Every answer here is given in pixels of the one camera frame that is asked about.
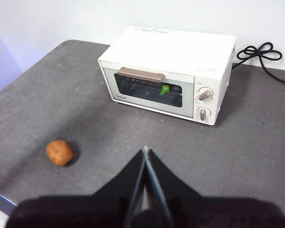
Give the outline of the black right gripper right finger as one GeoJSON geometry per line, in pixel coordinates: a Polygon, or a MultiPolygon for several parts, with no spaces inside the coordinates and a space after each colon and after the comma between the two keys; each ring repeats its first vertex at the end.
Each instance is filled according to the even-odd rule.
{"type": "Polygon", "coordinates": [[[254,198],[202,196],[178,178],[152,151],[146,170],[153,206],[173,228],[285,228],[272,202],[254,198]]]}

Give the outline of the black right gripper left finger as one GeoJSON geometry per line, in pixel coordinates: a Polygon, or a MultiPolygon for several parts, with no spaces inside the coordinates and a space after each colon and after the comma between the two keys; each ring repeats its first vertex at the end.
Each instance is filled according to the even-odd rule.
{"type": "Polygon", "coordinates": [[[8,228],[121,228],[142,208],[145,157],[138,151],[92,195],[27,199],[13,211],[8,228]]]}

